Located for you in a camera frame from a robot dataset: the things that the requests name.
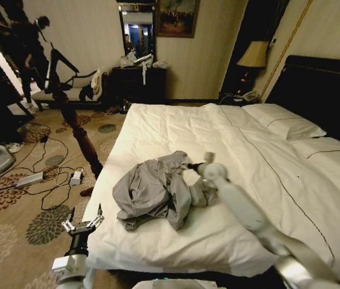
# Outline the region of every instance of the framed painting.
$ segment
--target framed painting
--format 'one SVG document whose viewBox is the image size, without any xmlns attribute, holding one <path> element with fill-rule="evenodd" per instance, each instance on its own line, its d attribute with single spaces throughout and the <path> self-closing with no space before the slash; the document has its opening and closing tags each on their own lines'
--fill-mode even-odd
<svg viewBox="0 0 340 289">
<path fill-rule="evenodd" d="M 194 37 L 199 0 L 160 0 L 157 36 Z"/>
</svg>

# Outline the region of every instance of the nightstand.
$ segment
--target nightstand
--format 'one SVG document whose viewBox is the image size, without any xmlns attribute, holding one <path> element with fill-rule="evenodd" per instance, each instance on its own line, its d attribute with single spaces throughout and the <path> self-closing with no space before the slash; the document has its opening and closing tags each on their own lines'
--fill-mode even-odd
<svg viewBox="0 0 340 289">
<path fill-rule="evenodd" d="M 259 101 L 245 101 L 243 99 L 234 98 L 233 96 L 227 96 L 226 98 L 220 97 L 218 100 L 219 105 L 232 105 L 235 107 L 243 107 L 244 105 L 259 104 Z"/>
</svg>

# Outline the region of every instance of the gray cloth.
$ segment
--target gray cloth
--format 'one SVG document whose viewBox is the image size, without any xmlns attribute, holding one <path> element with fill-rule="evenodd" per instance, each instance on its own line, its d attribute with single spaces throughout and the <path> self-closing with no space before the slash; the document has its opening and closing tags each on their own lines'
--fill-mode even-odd
<svg viewBox="0 0 340 289">
<path fill-rule="evenodd" d="M 178 230 L 190 205 L 205 207 L 216 199 L 216 190 L 201 178 L 191 187 L 186 185 L 181 174 L 188 160 L 187 153 L 177 151 L 137 164 L 119 180 L 112 195 L 121 209 L 117 218 L 126 230 L 153 218 L 167 218 Z"/>
<path fill-rule="evenodd" d="M 216 282 L 202 281 L 196 279 L 165 279 L 142 281 L 134 286 L 133 289 L 225 289 L 217 287 Z"/>
</svg>

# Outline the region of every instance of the sneaker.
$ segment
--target sneaker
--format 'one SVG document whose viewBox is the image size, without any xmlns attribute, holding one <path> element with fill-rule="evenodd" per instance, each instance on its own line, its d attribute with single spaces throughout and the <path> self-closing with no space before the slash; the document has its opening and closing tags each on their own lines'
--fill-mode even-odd
<svg viewBox="0 0 340 289">
<path fill-rule="evenodd" d="M 23 147 L 22 143 L 9 143 L 5 145 L 5 148 L 12 154 L 15 154 Z"/>
<path fill-rule="evenodd" d="M 49 109 L 49 104 L 42 103 L 42 108 L 45 110 Z"/>
<path fill-rule="evenodd" d="M 31 108 L 33 108 L 32 102 L 26 102 L 26 103 L 23 104 L 23 106 L 24 106 L 27 110 L 30 110 Z"/>
</svg>

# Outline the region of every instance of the white bedsheet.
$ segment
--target white bedsheet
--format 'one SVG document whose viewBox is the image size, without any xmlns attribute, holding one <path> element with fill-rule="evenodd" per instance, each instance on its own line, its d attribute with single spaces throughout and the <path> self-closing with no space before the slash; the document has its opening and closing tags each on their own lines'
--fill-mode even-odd
<svg viewBox="0 0 340 289">
<path fill-rule="evenodd" d="M 194 162 L 205 151 L 216 153 L 215 161 L 228 168 L 229 178 L 246 189 L 273 224 L 310 246 L 340 278 L 338 189 L 245 110 L 213 104 L 130 108 L 84 213 L 84 220 L 92 219 L 101 203 L 105 216 L 89 238 L 89 267 L 254 276 L 273 264 L 276 257 L 220 201 L 193 208 L 179 231 L 166 219 L 125 231 L 116 219 L 113 186 L 135 164 L 176 150 L 187 152 Z"/>
</svg>

